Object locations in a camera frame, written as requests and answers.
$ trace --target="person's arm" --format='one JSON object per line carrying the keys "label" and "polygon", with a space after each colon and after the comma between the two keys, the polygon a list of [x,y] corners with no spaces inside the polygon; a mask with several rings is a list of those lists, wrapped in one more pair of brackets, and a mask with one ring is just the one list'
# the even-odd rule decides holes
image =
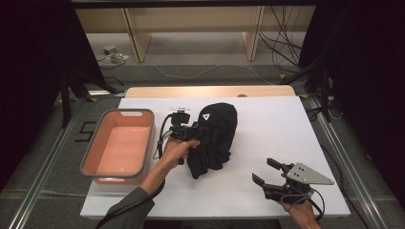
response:
{"label": "person's arm", "polygon": [[321,228],[316,221],[313,214],[312,204],[309,201],[305,201],[303,204],[296,204],[288,211],[289,215],[300,226],[301,229],[318,229]]}
{"label": "person's arm", "polygon": [[[179,158],[187,158],[188,148],[195,148],[199,144],[200,142],[196,139],[189,141],[177,141],[172,137],[169,137],[164,147],[163,156],[148,174],[146,179],[137,189],[128,194],[122,201],[112,206],[108,213],[119,210],[140,200],[149,198],[159,189],[170,170],[178,165]],[[117,217],[108,220],[101,228],[142,228],[144,219],[152,210],[154,205],[155,203],[153,200],[147,201],[139,207],[131,209],[122,215],[118,215]]]}

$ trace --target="electrical cable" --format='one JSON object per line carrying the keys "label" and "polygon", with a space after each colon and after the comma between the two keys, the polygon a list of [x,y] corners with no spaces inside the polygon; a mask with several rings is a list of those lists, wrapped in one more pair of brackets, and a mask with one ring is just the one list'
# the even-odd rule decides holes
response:
{"label": "electrical cable", "polygon": [[[289,208],[286,208],[286,203],[284,202],[284,198],[298,198],[298,197],[302,197],[299,198],[297,201],[293,202],[292,204],[289,205]],[[303,200],[307,200],[309,199],[307,194],[288,194],[288,195],[283,195],[280,198],[280,202],[282,203],[281,205],[283,206],[284,210],[286,212],[289,212],[289,210],[291,210],[291,208],[295,205],[297,205],[299,202],[303,201]]]}
{"label": "electrical cable", "polygon": [[98,59],[97,61],[98,61],[98,62],[103,61],[103,60],[105,60],[107,57],[108,57],[108,55],[104,56],[102,59]]}
{"label": "electrical cable", "polygon": [[302,81],[301,83],[297,83],[297,84],[294,84],[294,85],[291,85],[291,87],[297,87],[297,86],[299,86],[299,85],[301,85],[301,84],[304,84],[304,83],[306,83],[307,82],[307,80],[304,80],[304,81]]}
{"label": "electrical cable", "polygon": [[118,64],[118,65],[115,65],[114,67],[111,67],[111,68],[104,68],[104,67],[100,67],[102,70],[111,70],[111,69],[115,69],[115,68],[118,68],[119,66],[121,66],[121,65],[123,65],[123,64],[125,64],[126,63],[126,61],[125,60],[119,60],[120,61],[120,63]]}
{"label": "electrical cable", "polygon": [[277,51],[277,50],[274,48],[275,45],[274,45],[273,47],[271,47],[271,46],[266,42],[266,40],[262,37],[262,33],[259,33],[259,36],[260,36],[260,38],[262,38],[262,40],[265,42],[265,44],[267,45],[267,47],[268,47],[269,49],[271,49],[272,51],[276,52],[277,54],[283,56],[283,58],[285,58],[286,61],[288,61],[289,63],[291,63],[293,66],[295,66],[295,67],[297,67],[297,68],[299,67],[296,63],[294,63],[294,62],[293,62],[292,60],[290,60],[288,57],[286,57],[285,55],[283,55],[281,52]]}
{"label": "electrical cable", "polygon": [[305,109],[305,111],[307,112],[307,114],[313,112],[313,115],[309,117],[309,121],[315,121],[318,118],[318,114],[322,111],[322,107]]}
{"label": "electrical cable", "polygon": [[321,198],[321,200],[322,200],[322,210],[319,208],[319,206],[311,199],[311,198],[309,198],[308,199],[308,201],[312,204],[312,206],[314,206],[315,207],[315,209],[319,212],[319,215],[318,215],[318,217],[316,217],[316,221],[319,221],[319,220],[321,220],[321,218],[324,216],[324,214],[325,214],[325,201],[324,201],[324,198],[322,197],[322,195],[316,190],[316,189],[312,189],[313,191],[315,191],[318,195],[319,195],[319,197]]}
{"label": "electrical cable", "polygon": [[273,85],[273,83],[268,82],[268,81],[266,81],[265,79],[263,79],[263,78],[262,78],[260,75],[258,75],[253,69],[251,69],[251,68],[249,68],[249,67],[246,67],[246,66],[242,66],[242,65],[217,65],[217,66],[215,66],[215,67],[213,67],[213,68],[211,68],[211,69],[208,69],[208,70],[206,70],[206,71],[203,71],[202,73],[198,73],[198,74],[195,74],[195,75],[189,76],[189,77],[166,74],[166,73],[164,73],[161,69],[159,69],[158,66],[156,66],[155,64],[153,64],[153,66],[154,66],[154,67],[159,71],[159,73],[160,73],[161,75],[163,75],[164,77],[179,78],[179,79],[194,79],[194,78],[197,78],[197,77],[201,76],[201,75],[204,74],[204,73],[211,72],[211,71],[213,71],[213,70],[215,70],[215,69],[217,69],[217,68],[219,68],[219,67],[232,66],[232,67],[238,67],[238,68],[248,69],[248,70],[252,71],[252,72],[256,75],[256,77],[259,78],[259,79],[261,79],[263,82],[265,82],[265,83],[267,83],[267,84],[269,84],[269,85]]}
{"label": "electrical cable", "polygon": [[344,185],[344,176],[343,176],[343,172],[342,169],[340,168],[339,164],[337,163],[337,161],[333,158],[333,156],[331,155],[331,153],[328,151],[328,149],[319,144],[322,148],[322,150],[328,155],[328,157],[330,158],[330,160],[333,162],[333,164],[336,166],[337,171],[339,173],[340,176],[340,191],[342,192],[343,196],[345,197],[345,200],[349,203],[349,205],[352,207],[352,209],[354,210],[354,212],[358,215],[358,217],[360,218],[361,222],[363,223],[363,225],[365,226],[365,228],[369,229],[369,226],[367,225],[367,222],[363,219],[363,217],[360,215],[360,212],[357,210],[357,208],[354,206],[353,202],[349,199],[349,195],[346,193],[345,190],[345,185]]}
{"label": "electrical cable", "polygon": [[[269,40],[269,41],[276,42],[276,43],[283,44],[283,45],[288,45],[288,43],[286,43],[286,42],[279,41],[279,40],[274,40],[274,39],[269,38],[269,37],[266,36],[262,31],[260,32],[260,34],[261,34],[265,39],[267,39],[267,40]],[[299,49],[299,50],[302,49],[300,46],[295,45],[295,44],[293,44],[293,43],[291,43],[290,45],[291,45],[292,47],[294,47],[295,49]]]}
{"label": "electrical cable", "polygon": [[116,78],[116,77],[104,77],[105,79],[108,79],[108,78],[112,78],[112,79],[115,79],[121,86],[125,86],[124,85],[124,83],[122,83],[118,78]]}
{"label": "electrical cable", "polygon": [[286,59],[282,59],[282,60],[278,61],[278,58],[279,58],[279,56],[276,55],[276,62],[278,62],[277,65],[276,65],[277,69],[279,69],[281,71],[284,71],[284,72],[287,72],[287,73],[294,73],[294,74],[299,73],[298,71],[283,69],[282,68],[282,66],[283,66],[282,63],[284,61],[286,61]]}
{"label": "electrical cable", "polygon": [[287,35],[286,7],[283,7],[283,23],[280,23],[280,20],[279,20],[277,14],[275,13],[274,8],[273,8],[272,6],[271,6],[271,10],[272,10],[272,12],[273,12],[273,14],[274,14],[274,17],[276,18],[276,21],[277,21],[277,23],[278,23],[278,25],[279,25],[279,27],[280,27],[279,36],[281,35],[281,36],[287,41],[287,43],[288,43],[289,51],[290,51],[291,56],[292,56],[292,58],[293,58],[293,60],[294,60],[293,63],[292,63],[292,61],[290,61],[290,62],[291,62],[294,66],[298,67],[297,61],[295,60],[295,57],[294,57],[294,55],[293,55],[293,53],[292,53],[292,51],[291,51],[291,46],[290,46],[290,43],[291,43],[291,42],[289,41],[288,35]]}
{"label": "electrical cable", "polygon": [[[288,15],[287,23],[285,24],[286,37],[288,37],[288,35],[287,35],[287,24],[289,23],[289,19],[291,18],[292,11],[293,11],[294,9],[295,9],[295,6],[293,6],[293,7],[291,8],[291,11],[289,12],[289,15]],[[300,13],[301,13],[301,7],[300,7],[300,9],[298,10],[298,14],[297,14],[297,16],[296,16],[296,18],[295,18],[295,22],[294,22],[294,25],[293,25],[293,27],[292,27],[291,41],[288,41],[288,44],[289,44],[289,47],[290,47],[290,51],[293,52],[293,53],[291,53],[292,56],[296,55],[298,59],[300,58],[299,55],[298,55],[297,52],[295,51],[294,47],[291,46],[290,44],[292,44],[292,39],[293,39],[292,36],[294,35],[295,26],[296,26],[296,24],[297,24],[298,17],[300,16]]]}
{"label": "electrical cable", "polygon": [[333,119],[335,119],[335,120],[339,120],[339,119],[342,118],[343,112],[340,112],[340,115],[339,115],[339,116],[335,116],[335,115],[330,111],[330,109],[332,109],[332,108],[335,107],[335,106],[332,106],[332,105],[331,105],[331,102],[332,102],[332,101],[333,101],[333,100],[330,100],[329,103],[328,103],[328,105],[329,105],[328,112],[329,112],[331,118],[333,118]]}
{"label": "electrical cable", "polygon": [[163,155],[163,129],[164,129],[164,125],[166,125],[166,121],[167,119],[169,119],[169,117],[172,117],[171,114],[168,114],[167,117],[163,120],[163,123],[161,124],[160,127],[160,134],[159,134],[159,141],[158,141],[158,146],[157,146],[157,150],[159,152],[159,158],[161,158],[161,156]]}
{"label": "electrical cable", "polygon": [[[167,134],[172,134],[173,132],[172,131],[166,131],[164,134],[163,134],[163,136],[162,136],[162,141],[164,141],[165,140],[165,136],[167,135]],[[156,150],[155,150],[155,152],[154,152],[154,154],[153,154],[153,156],[152,156],[152,158],[153,159],[159,159],[159,157],[156,157],[156,153],[159,151],[159,149],[158,149],[158,147],[156,148]]]}

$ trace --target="aluminum rail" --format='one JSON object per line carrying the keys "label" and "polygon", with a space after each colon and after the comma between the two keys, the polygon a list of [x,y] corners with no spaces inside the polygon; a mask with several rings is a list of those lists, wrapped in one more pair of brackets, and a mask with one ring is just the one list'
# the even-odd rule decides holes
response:
{"label": "aluminum rail", "polygon": [[[311,104],[312,108],[321,106],[319,101],[313,98],[310,98],[309,103]],[[372,195],[370,194],[360,175],[357,173],[355,166],[352,164],[352,161],[350,160],[347,151],[343,147],[339,137],[333,129],[332,124],[327,122],[327,120],[321,114],[318,115],[318,118],[320,120],[322,129],[324,130],[325,135],[330,141],[330,145],[339,160],[342,171],[348,178],[349,183],[352,186],[361,206],[363,207],[371,226],[375,229],[389,228],[385,219],[381,215],[381,211],[375,204]]]}
{"label": "aluminum rail", "polygon": [[71,120],[67,123],[66,127],[63,128],[57,140],[53,144],[50,153],[48,154],[44,164],[42,165],[41,170],[39,171],[38,175],[36,176],[35,181],[33,182],[30,190],[20,203],[20,206],[15,212],[14,217],[11,220],[11,224],[9,225],[10,229],[20,229],[24,228],[31,211],[39,198],[42,188],[44,187],[45,183],[48,180],[49,175],[53,169],[54,164],[56,163],[63,146],[69,136],[69,133],[72,130],[72,127],[75,124],[75,118],[77,117],[78,112],[83,107],[85,102],[84,98],[80,98],[75,102],[74,105],[74,114],[72,115]]}

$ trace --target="robotic hand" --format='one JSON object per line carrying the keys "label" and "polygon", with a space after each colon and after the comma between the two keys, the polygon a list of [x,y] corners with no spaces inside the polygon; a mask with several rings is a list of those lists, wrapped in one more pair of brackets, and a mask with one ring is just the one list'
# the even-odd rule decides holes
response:
{"label": "robotic hand", "polygon": [[272,199],[274,201],[281,202],[284,209],[286,208],[285,203],[291,206],[295,204],[304,203],[308,200],[319,212],[319,217],[317,220],[323,217],[323,211],[310,199],[313,192],[310,188],[310,184],[326,184],[332,185],[333,180],[319,174],[318,172],[312,170],[307,165],[297,162],[294,164],[282,164],[272,158],[267,159],[267,164],[276,170],[282,170],[286,176],[286,183],[283,186],[277,186],[272,184],[266,184],[263,179],[252,174],[253,182],[263,188],[265,192],[265,197],[267,199]]}

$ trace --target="white logo on bag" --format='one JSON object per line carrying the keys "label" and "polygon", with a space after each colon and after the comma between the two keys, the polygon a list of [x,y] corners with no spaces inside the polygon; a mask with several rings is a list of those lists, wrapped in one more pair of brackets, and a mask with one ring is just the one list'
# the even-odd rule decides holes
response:
{"label": "white logo on bag", "polygon": [[205,121],[208,121],[209,114],[203,114],[202,117],[203,117],[203,119],[205,119]]}

